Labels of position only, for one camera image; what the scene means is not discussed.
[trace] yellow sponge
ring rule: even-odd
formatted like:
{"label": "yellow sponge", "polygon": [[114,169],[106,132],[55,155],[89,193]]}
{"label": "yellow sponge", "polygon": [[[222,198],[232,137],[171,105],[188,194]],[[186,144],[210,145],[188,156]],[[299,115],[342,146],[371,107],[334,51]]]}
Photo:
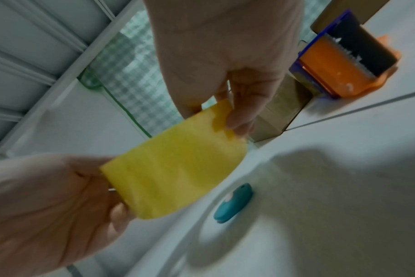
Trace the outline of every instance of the yellow sponge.
{"label": "yellow sponge", "polygon": [[106,163],[101,171],[138,218],[162,217],[195,202],[242,161],[247,143],[224,130],[227,100]]}

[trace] green checkered cloth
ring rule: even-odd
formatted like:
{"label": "green checkered cloth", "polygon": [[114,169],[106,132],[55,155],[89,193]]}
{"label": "green checkered cloth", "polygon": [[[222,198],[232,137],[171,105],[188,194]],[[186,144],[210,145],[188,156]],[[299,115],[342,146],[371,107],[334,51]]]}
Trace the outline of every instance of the green checkered cloth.
{"label": "green checkered cloth", "polygon": [[[306,0],[301,39],[315,34],[310,26],[330,0]],[[92,61],[79,80],[88,88],[104,87],[122,110],[151,137],[183,119],[163,80],[145,10],[139,11]],[[210,99],[203,105],[215,104]]]}

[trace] brown box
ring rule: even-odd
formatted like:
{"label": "brown box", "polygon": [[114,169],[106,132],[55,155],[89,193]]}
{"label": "brown box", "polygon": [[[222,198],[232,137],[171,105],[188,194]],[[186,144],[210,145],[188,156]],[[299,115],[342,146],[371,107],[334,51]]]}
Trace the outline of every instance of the brown box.
{"label": "brown box", "polygon": [[311,98],[311,92],[287,74],[276,95],[256,117],[255,130],[250,137],[257,142],[282,134]]}
{"label": "brown box", "polygon": [[332,0],[311,25],[311,30],[320,33],[345,10],[350,9],[361,24],[369,20],[389,0]]}

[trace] hand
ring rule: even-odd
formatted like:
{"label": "hand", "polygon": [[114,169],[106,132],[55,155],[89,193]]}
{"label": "hand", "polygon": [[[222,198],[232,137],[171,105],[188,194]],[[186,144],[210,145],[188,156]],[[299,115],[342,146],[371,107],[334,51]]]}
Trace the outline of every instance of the hand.
{"label": "hand", "polygon": [[184,118],[212,96],[234,111],[227,127],[245,135],[296,58],[302,0],[145,0],[157,56]]}
{"label": "hand", "polygon": [[35,276],[91,255],[133,218],[99,171],[109,158],[0,162],[0,276]]}

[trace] teal object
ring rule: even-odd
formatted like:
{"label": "teal object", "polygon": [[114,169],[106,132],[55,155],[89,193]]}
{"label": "teal object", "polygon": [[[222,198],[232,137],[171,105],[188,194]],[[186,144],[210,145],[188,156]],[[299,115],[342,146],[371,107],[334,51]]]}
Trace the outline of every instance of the teal object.
{"label": "teal object", "polygon": [[225,223],[239,213],[252,199],[253,189],[249,183],[241,185],[232,193],[227,195],[226,199],[218,207],[213,215],[217,223]]}

